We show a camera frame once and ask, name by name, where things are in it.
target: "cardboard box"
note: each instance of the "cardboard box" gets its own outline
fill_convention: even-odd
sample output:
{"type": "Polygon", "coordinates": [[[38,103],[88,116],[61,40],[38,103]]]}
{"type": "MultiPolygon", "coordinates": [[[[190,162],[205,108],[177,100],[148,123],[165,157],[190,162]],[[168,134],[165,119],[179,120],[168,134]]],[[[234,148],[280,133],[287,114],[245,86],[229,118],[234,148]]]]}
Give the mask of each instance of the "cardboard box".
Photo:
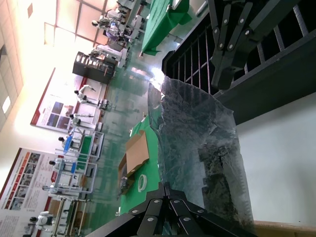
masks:
{"type": "Polygon", "coordinates": [[[133,174],[149,160],[146,133],[143,130],[140,130],[139,133],[140,134],[134,135],[126,143],[126,153],[118,165],[118,187],[122,177],[122,169],[125,164],[127,164],[127,182],[129,187],[131,187],[135,182],[133,174]]]}
{"type": "Polygon", "coordinates": [[[126,143],[127,176],[131,176],[149,160],[146,133],[143,130],[126,143]]]}

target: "white wall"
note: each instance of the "white wall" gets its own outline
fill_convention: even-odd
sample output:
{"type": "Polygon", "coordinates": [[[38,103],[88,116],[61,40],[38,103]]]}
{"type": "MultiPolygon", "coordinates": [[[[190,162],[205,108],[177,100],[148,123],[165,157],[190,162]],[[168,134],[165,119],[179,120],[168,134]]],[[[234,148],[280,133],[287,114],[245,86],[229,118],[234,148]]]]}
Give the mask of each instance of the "white wall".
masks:
{"type": "Polygon", "coordinates": [[[316,225],[316,93],[237,130],[254,219],[316,225]]]}
{"type": "Polygon", "coordinates": [[[64,134],[31,126],[30,122],[47,85],[52,66],[41,67],[33,74],[36,83],[24,85],[13,109],[0,132],[0,190],[8,176],[18,148],[54,153],[64,134]]]}

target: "green floor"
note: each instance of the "green floor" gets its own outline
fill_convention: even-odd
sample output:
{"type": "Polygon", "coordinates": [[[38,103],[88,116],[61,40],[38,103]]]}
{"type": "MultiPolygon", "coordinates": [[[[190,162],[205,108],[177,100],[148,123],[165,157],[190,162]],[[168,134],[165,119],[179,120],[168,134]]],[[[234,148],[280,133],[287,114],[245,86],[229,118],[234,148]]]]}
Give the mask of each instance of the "green floor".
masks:
{"type": "MultiPolygon", "coordinates": [[[[178,26],[173,33],[181,38],[197,22],[194,12],[204,0],[191,0],[189,13],[193,20],[185,26],[178,26]]],[[[167,52],[174,50],[177,43],[166,38],[158,47],[161,50],[155,57],[141,52],[142,38],[130,50],[130,61],[126,70],[120,70],[110,83],[107,99],[113,108],[103,118],[105,140],[101,158],[98,161],[98,173],[91,203],[87,206],[87,218],[83,234],[89,234],[115,218],[120,201],[117,200],[118,164],[125,154],[125,143],[129,139],[129,130],[143,119],[147,113],[147,90],[150,80],[161,69],[161,62],[167,52]]]]}

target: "poster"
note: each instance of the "poster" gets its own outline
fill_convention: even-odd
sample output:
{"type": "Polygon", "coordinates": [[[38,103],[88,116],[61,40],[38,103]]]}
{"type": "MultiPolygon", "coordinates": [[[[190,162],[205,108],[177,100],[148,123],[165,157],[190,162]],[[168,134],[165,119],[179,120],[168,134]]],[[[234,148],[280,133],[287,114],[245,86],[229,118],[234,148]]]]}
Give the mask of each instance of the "poster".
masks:
{"type": "Polygon", "coordinates": [[[49,164],[57,155],[20,148],[0,193],[0,236],[36,237],[31,217],[48,209],[50,198],[42,186],[55,181],[49,164]]]}
{"type": "Polygon", "coordinates": [[[31,125],[67,133],[71,122],[69,115],[73,114],[79,106],[74,90],[79,90],[86,82],[87,78],[55,68],[39,101],[31,125]]]}

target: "ceiling light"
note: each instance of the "ceiling light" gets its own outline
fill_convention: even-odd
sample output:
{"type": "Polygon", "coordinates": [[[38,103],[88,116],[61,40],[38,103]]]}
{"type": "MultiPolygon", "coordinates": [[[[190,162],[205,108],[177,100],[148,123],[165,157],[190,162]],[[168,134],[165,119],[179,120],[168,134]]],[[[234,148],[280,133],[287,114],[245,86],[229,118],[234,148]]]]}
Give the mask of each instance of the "ceiling light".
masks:
{"type": "Polygon", "coordinates": [[[10,98],[7,97],[2,105],[2,110],[4,113],[6,113],[6,111],[9,109],[10,104],[11,104],[10,98]]]}

